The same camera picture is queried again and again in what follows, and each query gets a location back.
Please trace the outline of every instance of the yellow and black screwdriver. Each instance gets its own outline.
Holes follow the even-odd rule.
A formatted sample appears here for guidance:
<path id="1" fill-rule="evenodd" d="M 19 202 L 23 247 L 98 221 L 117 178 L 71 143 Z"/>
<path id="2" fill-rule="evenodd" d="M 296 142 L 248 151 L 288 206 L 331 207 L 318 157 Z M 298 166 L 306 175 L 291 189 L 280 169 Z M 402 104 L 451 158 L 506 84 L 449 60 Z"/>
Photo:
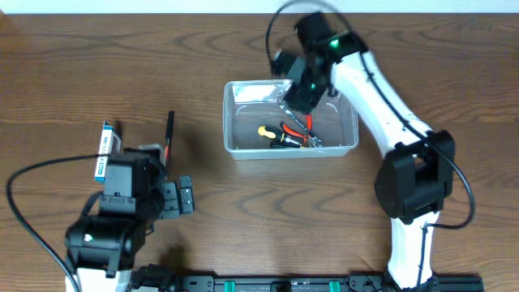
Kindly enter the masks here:
<path id="1" fill-rule="evenodd" d="M 297 141 L 291 135 L 287 135 L 285 132 L 270 126 L 261 126 L 258 128 L 258 134 L 267 137 L 269 139 L 279 141 L 286 144 L 287 147 L 304 148 L 301 142 Z"/>

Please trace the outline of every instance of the white backdrop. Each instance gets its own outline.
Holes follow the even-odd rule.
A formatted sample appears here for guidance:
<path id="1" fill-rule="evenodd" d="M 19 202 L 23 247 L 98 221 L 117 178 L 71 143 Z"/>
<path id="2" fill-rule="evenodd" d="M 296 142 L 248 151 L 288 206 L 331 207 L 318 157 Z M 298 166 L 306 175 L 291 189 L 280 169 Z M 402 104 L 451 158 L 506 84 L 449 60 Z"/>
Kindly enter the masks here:
<path id="1" fill-rule="evenodd" d="M 4 13 L 273 13 L 286 0 L 0 0 Z M 519 12 L 519 0 L 328 0 L 342 12 Z M 312 12 L 296 6 L 287 12 Z"/>

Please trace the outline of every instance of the wrench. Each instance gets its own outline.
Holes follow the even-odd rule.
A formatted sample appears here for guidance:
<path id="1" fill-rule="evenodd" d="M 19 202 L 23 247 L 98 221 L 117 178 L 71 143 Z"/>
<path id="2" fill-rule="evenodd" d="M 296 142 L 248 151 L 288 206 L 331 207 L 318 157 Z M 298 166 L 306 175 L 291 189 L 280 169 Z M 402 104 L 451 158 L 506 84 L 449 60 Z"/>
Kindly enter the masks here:
<path id="1" fill-rule="evenodd" d="M 310 136 L 309 142 L 312 147 L 323 147 L 323 140 L 319 139 L 313 131 L 308 129 L 307 125 L 305 125 L 302 120 L 290 111 L 283 100 L 277 101 L 277 105 L 285 112 L 285 114 L 288 114 L 289 117 L 291 117 L 308 134 L 308 136 Z"/>

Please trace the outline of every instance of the wooden table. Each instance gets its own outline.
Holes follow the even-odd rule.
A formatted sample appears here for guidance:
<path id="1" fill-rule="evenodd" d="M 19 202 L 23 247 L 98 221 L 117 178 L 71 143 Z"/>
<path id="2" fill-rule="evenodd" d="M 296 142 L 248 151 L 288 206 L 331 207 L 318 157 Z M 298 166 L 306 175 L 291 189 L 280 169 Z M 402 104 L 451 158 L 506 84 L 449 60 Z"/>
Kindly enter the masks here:
<path id="1" fill-rule="evenodd" d="M 276 23 L 272 49 L 297 44 L 297 15 Z M 0 182 L 18 168 L 97 150 L 102 121 L 126 146 L 162 143 L 176 111 L 172 178 L 190 174 L 197 211 L 157 222 L 137 265 L 220 275 L 382 271 L 390 224 L 375 198 L 380 166 L 369 131 L 342 158 L 234 161 L 221 133 L 223 87 L 268 79 L 270 15 L 16 15 L 0 32 Z M 457 142 L 477 216 L 436 230 L 438 273 L 479 273 L 488 291 L 517 289 L 519 21 L 516 15 L 351 15 L 407 105 Z M 87 197 L 95 161 L 24 175 L 15 200 L 65 254 L 63 235 Z M 468 211 L 459 180 L 442 222 Z M 63 291 L 58 266 L 0 200 L 0 290 Z"/>

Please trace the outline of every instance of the white container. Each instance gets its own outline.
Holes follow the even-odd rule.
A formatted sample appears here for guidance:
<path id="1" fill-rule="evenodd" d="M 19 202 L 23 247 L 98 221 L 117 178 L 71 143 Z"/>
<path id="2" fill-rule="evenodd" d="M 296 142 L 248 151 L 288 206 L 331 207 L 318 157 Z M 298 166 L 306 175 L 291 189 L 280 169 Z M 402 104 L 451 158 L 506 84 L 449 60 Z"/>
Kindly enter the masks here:
<path id="1" fill-rule="evenodd" d="M 357 112 L 340 94 L 329 97 L 325 92 L 312 112 L 315 134 L 323 140 L 320 148 L 271 149 L 270 140 L 258 134 L 258 127 L 281 129 L 285 122 L 305 134 L 277 105 L 289 90 L 292 80 L 232 81 L 225 86 L 223 131 L 225 149 L 234 159 L 276 159 L 344 156 L 358 144 Z M 293 111 L 302 121 L 302 114 Z"/>

